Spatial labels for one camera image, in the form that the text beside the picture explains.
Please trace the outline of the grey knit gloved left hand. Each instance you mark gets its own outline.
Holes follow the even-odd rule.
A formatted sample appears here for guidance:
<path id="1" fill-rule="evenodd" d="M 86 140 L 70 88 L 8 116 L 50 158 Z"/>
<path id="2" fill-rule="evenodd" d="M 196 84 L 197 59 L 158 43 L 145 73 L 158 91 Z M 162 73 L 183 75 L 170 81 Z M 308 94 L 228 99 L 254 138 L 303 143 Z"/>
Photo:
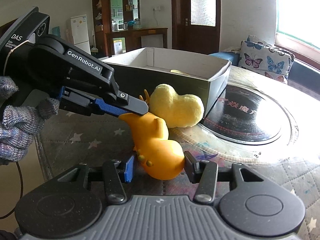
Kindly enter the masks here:
<path id="1" fill-rule="evenodd" d="M 24 158 L 33 137 L 44 127 L 46 120 L 57 115 L 60 100 L 33 90 L 21 106 L 9 103 L 19 93 L 10 77 L 1 77 L 1 165 L 18 162 Z"/>

